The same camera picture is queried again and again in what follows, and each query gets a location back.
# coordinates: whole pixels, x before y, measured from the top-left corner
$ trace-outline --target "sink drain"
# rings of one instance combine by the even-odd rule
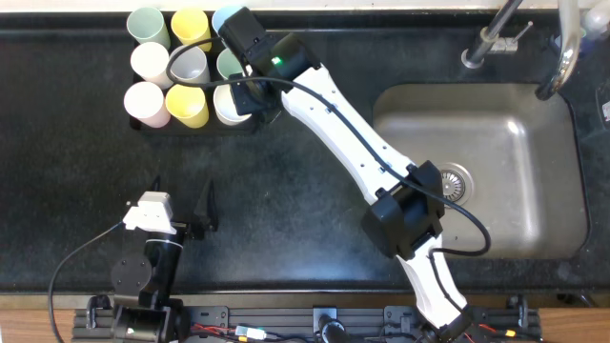
[[[464,204],[475,189],[470,173],[456,163],[439,164],[438,168],[442,179],[442,194],[445,199],[458,205]]]
[[[453,202],[458,201],[466,192],[464,179],[454,171],[441,171],[442,194],[445,199]]]

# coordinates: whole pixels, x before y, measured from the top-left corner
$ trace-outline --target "wooden floor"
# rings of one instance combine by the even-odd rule
[[[610,343],[610,309],[541,309],[547,342]],[[70,342],[73,310],[55,312],[59,332]],[[0,343],[54,343],[47,311],[0,311]]]

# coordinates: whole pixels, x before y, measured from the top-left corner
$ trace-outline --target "white backsplash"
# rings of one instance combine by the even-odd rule
[[[599,0],[579,1],[591,8]],[[480,10],[498,9],[505,0],[0,0],[0,12],[131,11],[144,6],[161,10],[199,7],[216,10],[237,4],[253,10]],[[553,9],[557,0],[525,0],[522,9]]]

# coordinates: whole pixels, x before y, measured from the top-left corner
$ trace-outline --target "countertop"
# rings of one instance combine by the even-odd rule
[[[378,96],[394,85],[538,83],[557,63],[545,41],[558,27],[552,12],[518,16],[509,30],[537,19],[518,53],[492,56],[476,71],[463,68],[459,55],[490,13],[341,15],[261,17],[270,29],[298,31],[369,122]],[[7,16],[0,28],[0,292],[43,292],[59,261],[118,222],[126,202],[157,175],[180,211],[194,207],[207,176],[216,187],[219,231],[185,245],[175,293],[411,290],[397,261],[360,228],[367,204],[356,183],[290,115],[252,135],[142,134],[129,127],[122,103],[132,83],[126,14]],[[610,100],[608,56],[610,45],[599,44],[561,91],[574,110],[587,242],[563,260],[452,259],[465,293],[610,289],[610,132],[599,105]],[[143,237],[120,231],[101,239],[66,264],[57,290],[110,292],[112,265],[141,251]]]

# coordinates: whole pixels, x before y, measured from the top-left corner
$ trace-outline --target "stainless steel sink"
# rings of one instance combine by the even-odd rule
[[[418,165],[443,174],[445,197],[476,215],[492,236],[487,257],[572,256],[587,236],[572,116],[536,85],[401,85],[374,110],[375,130]],[[448,209],[443,245],[473,250],[478,230]]]

